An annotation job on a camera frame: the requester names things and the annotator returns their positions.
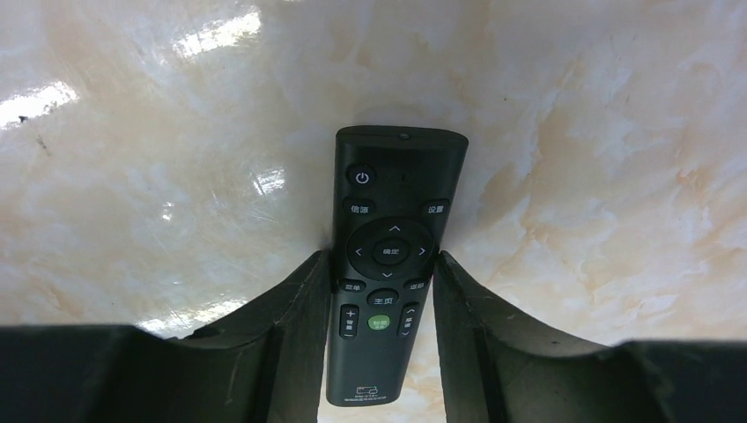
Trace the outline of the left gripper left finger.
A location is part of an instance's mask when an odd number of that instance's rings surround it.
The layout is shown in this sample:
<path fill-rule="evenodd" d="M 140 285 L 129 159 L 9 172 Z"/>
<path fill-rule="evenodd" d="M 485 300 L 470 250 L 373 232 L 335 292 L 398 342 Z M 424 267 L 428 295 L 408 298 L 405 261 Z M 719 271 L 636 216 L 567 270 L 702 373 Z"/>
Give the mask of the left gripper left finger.
<path fill-rule="evenodd" d="M 329 252 L 184 338 L 132 325 L 1 329 L 4 422 L 313 422 Z"/>

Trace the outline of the black remote control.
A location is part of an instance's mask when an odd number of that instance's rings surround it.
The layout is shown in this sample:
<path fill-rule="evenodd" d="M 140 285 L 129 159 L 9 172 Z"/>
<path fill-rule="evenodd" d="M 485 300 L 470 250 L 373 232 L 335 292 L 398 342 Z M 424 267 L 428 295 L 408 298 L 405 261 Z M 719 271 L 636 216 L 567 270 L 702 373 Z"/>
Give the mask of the black remote control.
<path fill-rule="evenodd" d="M 330 404 L 399 398 L 468 146 L 450 130 L 359 125 L 337 132 Z"/>

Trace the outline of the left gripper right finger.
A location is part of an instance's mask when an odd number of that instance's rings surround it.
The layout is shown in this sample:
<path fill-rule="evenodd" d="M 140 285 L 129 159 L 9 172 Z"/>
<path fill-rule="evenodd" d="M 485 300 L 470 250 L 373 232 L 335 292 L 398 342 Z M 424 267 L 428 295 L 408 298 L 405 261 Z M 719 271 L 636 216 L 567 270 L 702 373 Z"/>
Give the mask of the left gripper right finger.
<path fill-rule="evenodd" d="M 606 346 L 551 327 L 479 284 L 447 252 L 433 275 L 450 422 L 743 422 L 743 341 Z"/>

